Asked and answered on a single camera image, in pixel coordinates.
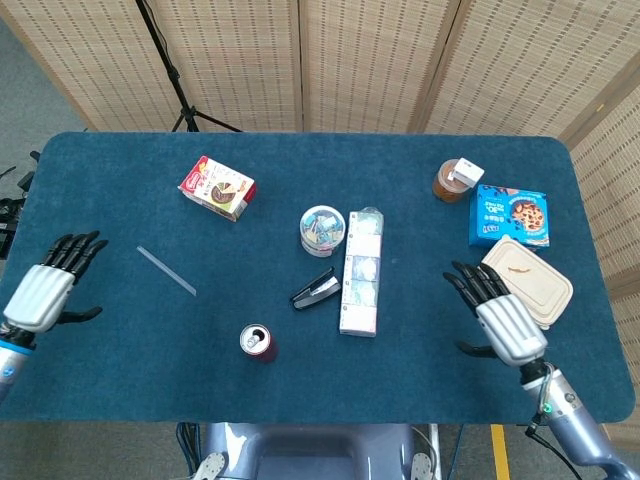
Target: snack box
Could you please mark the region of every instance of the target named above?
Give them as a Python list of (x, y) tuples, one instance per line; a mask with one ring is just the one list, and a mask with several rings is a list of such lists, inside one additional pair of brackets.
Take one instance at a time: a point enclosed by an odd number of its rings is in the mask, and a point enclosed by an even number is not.
[(187, 198), (233, 222), (256, 194), (252, 178), (204, 155), (178, 188)]
[(503, 235), (532, 249), (548, 247), (547, 196), (515, 188), (478, 185), (471, 197), (469, 245), (491, 247)]

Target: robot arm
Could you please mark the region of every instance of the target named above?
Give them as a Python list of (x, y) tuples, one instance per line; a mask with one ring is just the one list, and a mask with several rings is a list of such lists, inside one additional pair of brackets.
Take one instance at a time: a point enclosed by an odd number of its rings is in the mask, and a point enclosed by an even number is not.
[(522, 387), (536, 402), (527, 435), (539, 438), (535, 429), (544, 418), (573, 463), (602, 468), (606, 480), (640, 480), (616, 455), (562, 372), (544, 360), (547, 340), (500, 276), (484, 264), (473, 267), (453, 262), (453, 266), (466, 282), (451, 273), (444, 277), (469, 305), (491, 343), (491, 347), (472, 347), (459, 342), (458, 347), (468, 355), (499, 358), (520, 368)]
[(60, 323), (85, 322), (102, 311), (100, 307), (83, 313), (63, 311), (73, 286), (109, 243), (92, 243), (98, 235), (95, 231), (59, 238), (42, 263), (31, 267), (9, 300), (0, 325), (0, 403), (35, 349), (36, 333)]

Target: takeout container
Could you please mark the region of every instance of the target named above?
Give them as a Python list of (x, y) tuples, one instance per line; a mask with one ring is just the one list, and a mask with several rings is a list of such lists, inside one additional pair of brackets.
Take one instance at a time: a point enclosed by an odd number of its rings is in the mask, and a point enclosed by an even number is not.
[(502, 277), (543, 330), (556, 322), (571, 300), (573, 285), (569, 279), (508, 235), (482, 261)]

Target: cookie box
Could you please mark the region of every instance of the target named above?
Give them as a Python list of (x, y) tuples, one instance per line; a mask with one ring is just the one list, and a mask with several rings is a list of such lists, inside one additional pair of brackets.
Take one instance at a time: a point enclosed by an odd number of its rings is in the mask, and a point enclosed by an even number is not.
[(498, 272), (543, 330), (560, 317), (573, 295), (567, 277), (507, 235), (482, 260)]
[(178, 188), (194, 202), (234, 222), (256, 194), (253, 179), (204, 155)]
[(469, 245), (491, 247), (503, 235), (532, 249), (548, 247), (547, 196), (515, 188), (478, 185), (471, 197)]

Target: blue table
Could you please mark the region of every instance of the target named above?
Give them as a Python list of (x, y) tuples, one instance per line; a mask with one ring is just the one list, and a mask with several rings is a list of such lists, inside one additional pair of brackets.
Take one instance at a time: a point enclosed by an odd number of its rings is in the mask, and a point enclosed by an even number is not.
[[(258, 193), (232, 223), (176, 188), (200, 155), (253, 178)], [(468, 202), (431, 193), (439, 164), (465, 156), (485, 181), (546, 192), (551, 247), (573, 299), (548, 332), (559, 365), (598, 421), (634, 395), (566, 149), (550, 138), (345, 134), (67, 133), (42, 159), (0, 288), (4, 304), (60, 235), (102, 231), (109, 246), (69, 309), (89, 324), (56, 327), (0, 410), (4, 419), (243, 422), (515, 423), (533, 405), (519, 373), (464, 356), (486, 340), (441, 277), (467, 245)], [(385, 214), (378, 336), (338, 334), (339, 298), (295, 312), (288, 297), (344, 261), (307, 254), (298, 222), (310, 206)], [(142, 245), (198, 291), (191, 296), (137, 251)], [(249, 323), (280, 346), (262, 365), (240, 350)]]

